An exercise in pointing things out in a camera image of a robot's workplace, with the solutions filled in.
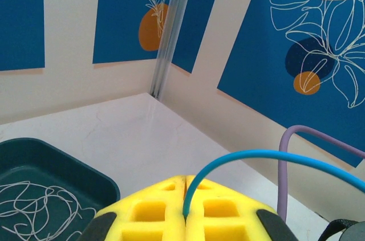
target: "cable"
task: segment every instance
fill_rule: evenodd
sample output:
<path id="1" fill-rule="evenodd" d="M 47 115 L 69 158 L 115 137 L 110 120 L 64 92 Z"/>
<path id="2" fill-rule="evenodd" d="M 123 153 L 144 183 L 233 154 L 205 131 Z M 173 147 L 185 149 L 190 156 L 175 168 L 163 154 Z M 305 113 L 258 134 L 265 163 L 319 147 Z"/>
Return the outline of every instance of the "cable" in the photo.
<path id="1" fill-rule="evenodd" d="M 356 154 L 361 158 L 365 158 L 365 152 L 352 147 L 342 141 L 337 140 L 329 136 L 328 134 L 324 134 L 320 131 L 317 131 L 313 128 L 304 125 L 294 125 L 286 129 L 283 136 L 280 140 L 279 151 L 280 152 L 287 152 L 290 137 L 297 132 L 303 132 L 311 134 L 315 137 L 321 138 L 327 142 L 330 142 L 344 150 L 352 154 Z M 286 221 L 286 214 L 287 214 L 287 196 L 288 196 L 288 183 L 287 183 L 287 166 L 286 161 L 279 161 L 278 164 L 278 205 L 277 205 L 277 212 L 278 215 Z"/>
<path id="2" fill-rule="evenodd" d="M 189 210 L 190 204 L 194 195 L 195 190 L 197 189 L 200 182 L 215 168 L 226 164 L 231 161 L 241 160 L 245 158 L 271 158 L 276 160 L 285 160 L 296 164 L 305 165 L 308 167 L 312 167 L 314 169 L 321 170 L 325 173 L 331 174 L 339 179 L 344 180 L 345 182 L 351 184 L 353 187 L 359 189 L 360 191 L 365 193 L 365 182 L 361 179 L 349 174 L 348 172 L 341 170 L 335 166 L 327 164 L 325 162 L 314 160 L 309 157 L 300 156 L 297 154 L 290 154 L 284 152 L 278 152 L 274 150 L 246 150 L 235 153 L 230 153 L 225 156 L 219 157 L 216 160 L 212 161 L 208 165 L 206 165 L 195 177 L 192 183 L 190 184 L 188 191 L 186 192 L 186 196 L 184 199 L 184 205 L 182 207 L 182 214 L 186 220 Z"/>
<path id="3" fill-rule="evenodd" d="M 80 210 L 92 210 L 94 212 L 94 216 L 96 214 L 96 210 L 94 208 L 82 208 L 80 203 L 78 202 L 76 196 L 73 195 L 73 193 L 67 191 L 66 189 L 59 187 L 59 186 L 49 186 L 45 187 L 43 185 L 34 184 L 30 181 L 22 181 L 7 185 L 0 185 L 0 194 L 4 193 L 6 190 L 10 190 L 11 194 L 14 193 L 14 187 L 22 187 L 22 191 L 17 195 L 17 197 L 13 200 L 6 200 L 3 202 L 0 202 L 0 206 L 8 206 L 8 209 L 11 208 L 11 210 L 4 211 L 0 213 L 0 218 L 7 218 L 14 215 L 23 215 L 27 223 L 16 223 L 13 226 L 13 229 L 10 229 L 5 226 L 1 226 L 4 230 L 11 232 L 15 234 L 17 237 L 20 238 L 20 240 L 23 241 L 29 241 L 31 238 L 35 238 L 35 240 L 38 241 L 51 241 L 57 238 L 60 234 L 62 234 L 67 227 L 72 223 L 74 218 L 78 215 L 81 219 L 82 216 L 79 214 Z M 29 188 L 32 188 L 32 193 L 34 193 L 34 189 L 42 188 L 44 189 L 44 195 L 39 198 L 32 198 L 32 199 L 21 199 L 21 197 L 24 195 L 24 193 L 27 192 Z M 64 202 L 67 207 L 68 211 L 70 213 L 70 216 L 59 226 L 59 228 L 51 234 L 50 232 L 47 233 L 47 236 L 45 238 L 39 238 L 38 235 L 44 231 L 44 228 L 47 226 L 49 220 L 50 220 L 50 213 L 47 207 L 47 204 L 49 202 L 49 199 L 55 198 L 60 199 L 62 202 Z M 39 220 L 36 220 L 36 215 L 40 212 L 44 212 L 46 215 L 46 221 L 44 223 L 41 223 Z M 25 230 L 28 230 L 30 228 L 30 232 L 24 233 L 20 232 L 19 229 L 23 228 Z M 75 234 L 81 234 L 80 231 L 74 231 L 67 239 L 66 241 L 69 241 L 72 236 Z"/>

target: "dark green tray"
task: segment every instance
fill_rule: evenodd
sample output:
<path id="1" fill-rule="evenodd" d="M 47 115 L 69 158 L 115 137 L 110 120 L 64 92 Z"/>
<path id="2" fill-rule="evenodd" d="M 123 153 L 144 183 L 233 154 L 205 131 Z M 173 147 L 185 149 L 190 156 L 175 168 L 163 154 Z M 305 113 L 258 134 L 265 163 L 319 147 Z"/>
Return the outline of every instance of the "dark green tray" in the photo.
<path id="1" fill-rule="evenodd" d="M 63 187 L 77 197 L 82 208 L 93 207 L 97 211 L 120 199 L 119 189 L 112 179 L 34 138 L 16 138 L 0 143 L 0 185 L 21 181 L 30 181 L 46 187 L 53 185 Z M 12 208 L 9 204 L 1 202 L 15 199 L 22 190 L 20 187 L 12 187 L 0 193 L 0 213 Z M 42 195 L 44 190 L 29 187 L 22 198 L 38 198 Z M 50 198 L 47 204 L 50 220 L 38 235 L 39 239 L 47 237 L 46 232 L 54 232 L 70 216 L 67 205 L 58 199 L 53 199 Z M 82 232 L 94 217 L 92 210 L 84 210 L 80 214 L 83 219 L 76 216 L 55 240 L 65 241 L 74 231 Z M 37 214 L 37 220 L 43 221 L 42 218 L 46 220 L 45 212 Z M 0 226 L 13 229 L 16 223 L 27 223 L 27 219 L 21 214 L 0 218 Z M 28 232 L 21 226 L 18 229 L 19 232 Z M 75 234 L 69 241 L 77 240 L 78 237 L 79 234 Z M 0 227 L 0 240 L 19 241 L 20 238 Z"/>

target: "black plastic part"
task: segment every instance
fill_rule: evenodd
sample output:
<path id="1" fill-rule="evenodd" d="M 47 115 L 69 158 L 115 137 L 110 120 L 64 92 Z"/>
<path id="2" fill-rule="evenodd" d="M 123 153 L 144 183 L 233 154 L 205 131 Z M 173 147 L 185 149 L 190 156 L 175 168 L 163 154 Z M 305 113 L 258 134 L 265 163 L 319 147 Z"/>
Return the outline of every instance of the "black plastic part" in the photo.
<path id="1" fill-rule="evenodd" d="M 115 218 L 116 213 L 106 213 L 94 218 L 77 241 L 105 241 Z"/>
<path id="2" fill-rule="evenodd" d="M 267 210 L 258 210 L 256 214 L 272 241 L 298 241 L 280 216 Z"/>
<path id="3" fill-rule="evenodd" d="M 321 237 L 319 237 L 318 241 L 325 241 L 331 236 L 337 234 L 340 231 L 343 231 L 351 226 L 357 224 L 357 221 L 347 220 L 347 219 L 336 219 L 331 221 L 324 232 L 322 233 Z"/>
<path id="4" fill-rule="evenodd" d="M 349 227 L 341 235 L 339 241 L 364 241 L 365 240 L 365 222 L 359 222 Z"/>

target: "black strap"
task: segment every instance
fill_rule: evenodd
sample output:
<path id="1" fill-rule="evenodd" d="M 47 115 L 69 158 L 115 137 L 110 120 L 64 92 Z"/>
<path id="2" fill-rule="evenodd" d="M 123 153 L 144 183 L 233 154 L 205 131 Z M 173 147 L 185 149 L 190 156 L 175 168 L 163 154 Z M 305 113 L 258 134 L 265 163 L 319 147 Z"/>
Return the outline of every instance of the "black strap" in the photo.
<path id="1" fill-rule="evenodd" d="M 357 224 L 357 221 L 347 220 L 347 219 L 336 219 L 328 224 L 325 231 L 322 233 L 318 241 L 326 241 L 331 236 L 343 231 L 351 226 Z"/>

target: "blue cable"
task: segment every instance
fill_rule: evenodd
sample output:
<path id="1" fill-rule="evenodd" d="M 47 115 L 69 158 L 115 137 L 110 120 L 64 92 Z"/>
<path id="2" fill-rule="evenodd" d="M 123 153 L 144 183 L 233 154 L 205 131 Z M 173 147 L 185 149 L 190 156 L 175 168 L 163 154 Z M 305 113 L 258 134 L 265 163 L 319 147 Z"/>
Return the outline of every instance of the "blue cable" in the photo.
<path id="1" fill-rule="evenodd" d="M 296 164 L 305 165 L 308 167 L 312 167 L 314 169 L 321 170 L 327 174 L 331 174 L 334 177 L 337 177 L 339 179 L 342 179 L 343 181 L 349 183 L 353 187 L 359 189 L 363 193 L 365 193 L 365 182 L 361 179 L 353 176 L 352 174 L 337 168 L 335 166 L 332 166 L 330 164 L 327 164 L 325 162 L 315 160 L 313 158 L 300 156 L 298 154 L 291 154 L 291 153 L 285 153 L 285 152 L 278 152 L 274 150 L 246 150 L 246 151 L 240 151 L 235 152 L 231 154 L 227 154 L 225 156 L 219 157 L 216 160 L 212 161 L 208 165 L 206 165 L 195 177 L 192 183 L 189 186 L 188 191 L 186 192 L 186 196 L 184 199 L 184 205 L 182 207 L 182 214 L 184 215 L 184 218 L 186 218 L 189 215 L 190 210 L 190 204 L 194 195 L 195 190 L 199 186 L 200 182 L 215 168 L 226 164 L 231 161 L 235 160 L 241 160 L 245 158 L 271 158 L 275 160 L 284 160 Z"/>

